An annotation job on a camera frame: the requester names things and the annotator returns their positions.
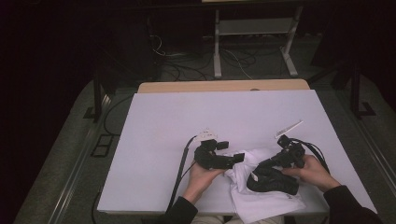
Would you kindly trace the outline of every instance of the table leg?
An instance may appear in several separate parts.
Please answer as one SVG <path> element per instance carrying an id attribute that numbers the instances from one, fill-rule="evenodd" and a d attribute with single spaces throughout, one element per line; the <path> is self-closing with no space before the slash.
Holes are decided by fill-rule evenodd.
<path id="1" fill-rule="evenodd" d="M 303 7 L 297 7 L 293 20 L 290 25 L 288 40 L 286 41 L 285 46 L 280 48 L 280 51 L 282 52 L 283 60 L 285 61 L 286 66 L 288 67 L 289 74 L 291 77 L 298 76 L 297 70 L 294 67 L 294 63 L 289 55 L 289 51 L 290 51 L 291 43 L 293 42 L 294 35 L 297 30 L 298 22 L 300 20 L 302 11 L 303 11 Z"/>
<path id="2" fill-rule="evenodd" d="M 96 123 L 99 120 L 100 116 L 102 115 L 101 85 L 97 71 L 95 71 L 95 74 L 93 75 L 93 96 L 94 96 L 94 105 L 95 105 L 95 114 L 94 114 L 93 122 Z"/>

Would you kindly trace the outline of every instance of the white towel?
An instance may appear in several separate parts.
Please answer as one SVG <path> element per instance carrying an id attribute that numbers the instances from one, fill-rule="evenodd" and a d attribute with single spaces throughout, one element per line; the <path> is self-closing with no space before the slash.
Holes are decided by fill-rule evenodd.
<path id="1" fill-rule="evenodd" d="M 261 161 L 275 156 L 279 151 L 280 147 L 235 152 L 234 154 L 245 153 L 245 160 L 224 173 L 232 180 L 233 206 L 244 223 L 248 224 L 264 218 L 283 215 L 306 207 L 299 193 L 294 196 L 280 191 L 261 193 L 247 188 L 250 173 Z"/>

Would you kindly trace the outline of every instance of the dark floor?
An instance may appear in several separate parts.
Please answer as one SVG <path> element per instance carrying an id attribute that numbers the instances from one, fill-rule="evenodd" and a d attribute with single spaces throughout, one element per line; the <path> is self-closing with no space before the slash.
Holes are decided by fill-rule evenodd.
<path id="1" fill-rule="evenodd" d="M 295 39 L 290 55 L 299 78 L 309 79 L 322 71 L 322 68 L 310 65 L 320 40 L 320 35 Z M 285 41 L 284 36 L 253 35 L 221 41 L 222 79 L 290 78 L 278 49 Z M 163 61 L 160 81 L 212 80 L 212 52 L 209 44 L 200 53 L 166 52 L 177 55 Z M 396 194 L 391 178 L 387 178 L 387 175 L 394 176 L 392 170 L 396 168 L 393 150 L 396 147 L 396 114 L 382 99 L 375 84 L 362 77 L 361 101 L 368 102 L 376 116 L 356 119 L 348 108 L 349 85 L 344 90 L 335 91 L 331 86 L 333 76 L 331 73 L 310 87 L 317 91 L 378 214 L 384 223 L 396 223 Z M 104 115 L 97 123 L 83 118 L 87 108 L 93 106 L 92 83 L 81 92 L 15 223 L 91 223 L 92 217 L 97 223 L 141 223 L 141 217 L 92 212 L 97 203 L 95 197 L 106 180 L 118 137 L 114 135 L 113 142 L 108 144 L 106 157 L 95 158 L 90 154 L 95 149 L 96 153 L 106 150 L 96 146 L 98 142 L 108 143 L 108 137 L 103 134 L 121 132 L 128 105 L 136 92 L 134 88 L 121 86 L 125 87 L 120 84 L 114 94 L 104 99 Z M 377 157 L 381 157 L 378 153 L 382 153 L 386 160 L 379 158 L 378 162 Z M 321 216 L 298 217 L 297 223 L 320 223 L 321 220 Z"/>

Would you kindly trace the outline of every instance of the finger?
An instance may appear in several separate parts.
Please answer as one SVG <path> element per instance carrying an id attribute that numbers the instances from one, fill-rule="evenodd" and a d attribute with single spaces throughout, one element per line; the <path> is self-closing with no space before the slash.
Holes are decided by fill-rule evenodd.
<path id="1" fill-rule="evenodd" d="M 300 169 L 299 168 L 283 168 L 281 170 L 282 174 L 284 175 L 300 175 Z"/>
<path id="2" fill-rule="evenodd" d="M 313 155 L 304 155 L 303 160 L 306 162 L 310 162 L 310 161 L 317 161 L 318 159 Z"/>

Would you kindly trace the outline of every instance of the black cable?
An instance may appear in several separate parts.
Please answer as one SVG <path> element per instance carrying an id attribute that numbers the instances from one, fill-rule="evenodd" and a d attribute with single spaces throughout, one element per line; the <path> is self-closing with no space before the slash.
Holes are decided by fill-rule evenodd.
<path id="1" fill-rule="evenodd" d="M 298 143 L 301 143 L 302 145 L 308 147 L 309 150 L 311 150 L 312 153 L 314 153 L 314 155 L 317 157 L 318 161 L 323 166 L 323 168 L 328 173 L 330 173 L 329 167 L 327 166 L 326 160 L 324 159 L 324 155 L 323 155 L 323 153 L 321 152 L 321 150 L 317 146 L 315 146 L 314 144 L 311 144 L 311 143 L 303 142 L 303 141 L 301 141 L 299 139 L 295 139 L 295 138 L 291 138 L 290 141 L 298 142 Z"/>
<path id="2" fill-rule="evenodd" d="M 93 224 L 96 224 L 96 219 L 95 219 L 95 215 L 94 215 L 94 212 L 95 212 L 95 205 L 96 205 L 96 202 L 98 201 L 98 198 L 99 198 L 99 196 L 100 196 L 101 194 L 102 194 L 102 187 L 99 188 L 98 192 L 96 193 L 96 196 L 95 196 L 95 198 L 93 199 L 93 203 L 92 203 L 92 207 L 91 207 L 91 220 L 92 220 L 92 223 L 93 223 Z"/>
<path id="3" fill-rule="evenodd" d="M 166 61 L 172 62 L 172 63 L 187 63 L 187 62 L 192 62 L 197 59 L 201 59 L 205 54 L 207 54 L 209 51 L 207 50 L 206 52 L 186 52 L 186 53 L 180 53 L 180 55 L 174 54 L 174 56 L 169 55 L 166 57 Z"/>
<path id="4" fill-rule="evenodd" d="M 196 163 L 196 161 L 194 161 L 194 162 L 192 163 L 192 165 L 189 167 L 189 169 L 187 169 L 186 172 L 184 172 L 184 174 L 181 176 L 181 178 L 183 178 L 184 175 L 187 174 L 187 172 L 191 169 L 191 167 L 192 167 L 195 163 Z"/>
<path id="5" fill-rule="evenodd" d="M 174 186 L 174 189 L 172 191 L 172 196 L 171 196 L 171 199 L 169 201 L 168 207 L 166 208 L 166 213 L 169 211 L 169 209 L 171 209 L 171 207 L 172 207 L 172 205 L 173 205 L 173 203 L 175 201 L 175 197 L 176 197 L 178 186 L 180 185 L 181 179 L 184 176 L 184 175 L 182 175 L 182 173 L 183 173 L 184 164 L 186 162 L 187 154 L 189 153 L 189 146 L 190 146 L 192 140 L 194 139 L 194 137 L 192 137 L 190 139 L 190 141 L 187 143 L 187 145 L 184 147 L 183 156 L 181 157 L 180 166 L 178 167 L 178 173 L 177 173 L 175 186 Z"/>
<path id="6" fill-rule="evenodd" d="M 207 67 L 207 66 L 209 65 L 210 61 L 208 61 L 208 63 L 206 63 L 205 66 L 199 67 L 199 68 L 191 68 L 191 67 L 188 67 L 188 66 L 184 66 L 184 65 L 180 65 L 180 64 L 176 64 L 176 63 L 171 63 L 171 62 L 167 62 L 167 63 L 168 63 L 168 64 L 175 65 L 175 66 L 179 66 L 179 67 L 184 68 L 184 69 L 197 71 L 198 73 L 201 73 L 201 74 L 202 74 L 202 72 L 200 72 L 199 70 L 200 70 L 200 69 L 203 69 L 203 68 L 205 68 L 205 67 Z"/>
<path id="7" fill-rule="evenodd" d="M 175 68 L 175 70 L 177 71 L 177 76 L 175 76 L 172 72 L 169 72 L 169 71 L 166 71 L 166 70 L 163 70 L 163 71 L 168 73 L 168 74 L 170 74 L 172 77 L 174 77 L 175 78 L 174 81 L 181 81 L 180 80 L 181 71 L 180 71 L 180 69 L 177 66 L 174 66 L 172 64 L 164 64 L 163 66 L 170 66 L 170 67 Z"/>
<path id="8" fill-rule="evenodd" d="M 111 134 L 111 135 L 114 135 L 114 136 L 120 136 L 120 133 L 112 133 L 111 131 L 108 130 L 108 128 L 107 128 L 107 126 L 106 126 L 107 117 L 108 117 L 108 115 L 110 114 L 110 112 L 111 112 L 114 108 L 116 108 L 118 105 L 120 105 L 121 103 L 123 103 L 123 102 L 129 100 L 129 99 L 132 98 L 132 97 L 133 97 L 133 95 L 130 95 L 130 96 L 128 96 L 128 97 L 125 97 L 124 99 L 120 100 L 118 103 L 116 103 L 115 105 L 113 105 L 113 106 L 107 111 L 107 113 L 106 113 L 106 115 L 105 115 L 105 119 L 104 119 L 104 121 L 103 121 L 103 128 L 105 129 L 105 131 L 106 131 L 107 133 L 109 133 L 109 134 Z"/>
<path id="9" fill-rule="evenodd" d="M 188 67 L 188 66 L 183 66 L 183 65 L 179 65 L 179 64 L 175 64 L 175 63 L 165 63 L 164 65 L 168 65 L 168 66 L 172 66 L 174 68 L 179 68 L 179 69 L 184 69 L 184 70 L 191 70 L 191 71 L 196 72 L 196 73 L 198 73 L 200 75 L 198 77 L 187 77 L 186 75 L 184 75 L 184 78 L 186 78 L 187 80 L 199 81 L 199 80 L 201 80 L 200 79 L 201 77 L 204 80 L 207 80 L 206 76 L 209 76 L 208 74 L 205 74 L 205 73 L 199 71 L 198 69 L 191 68 L 191 67 Z"/>
<path id="10" fill-rule="evenodd" d="M 210 57 L 209 57 L 209 59 L 207 60 L 207 62 L 206 62 L 203 66 L 197 67 L 197 68 L 192 68 L 192 69 L 194 69 L 194 70 L 201 70 L 201 69 L 204 69 L 204 68 L 206 68 L 206 67 L 208 67 L 208 66 L 210 65 L 210 63 L 212 62 L 212 59 L 213 59 L 213 52 L 212 52 L 212 54 L 210 55 Z"/>

